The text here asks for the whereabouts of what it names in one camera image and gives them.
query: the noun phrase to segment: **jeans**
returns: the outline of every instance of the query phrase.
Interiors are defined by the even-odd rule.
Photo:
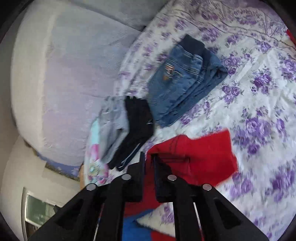
[[[218,57],[187,34],[148,83],[147,101],[156,123],[173,124],[226,76]]]

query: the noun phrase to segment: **white floral bedsheet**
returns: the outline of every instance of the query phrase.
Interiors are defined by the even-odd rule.
[[[286,29],[262,2],[172,0],[130,48],[116,87],[145,97],[176,42],[186,33],[204,42],[228,77],[172,126],[157,127],[144,150],[228,128],[239,173],[217,189],[270,240],[296,213],[296,50]]]

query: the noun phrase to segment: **colorful floral fabric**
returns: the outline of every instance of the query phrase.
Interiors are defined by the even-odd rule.
[[[145,97],[176,42],[185,34],[204,42],[228,76],[172,126],[157,127],[143,150],[228,128],[239,172],[217,189],[270,240],[296,213],[296,50],[286,29],[260,1],[171,0],[131,46],[116,86],[119,95]]]

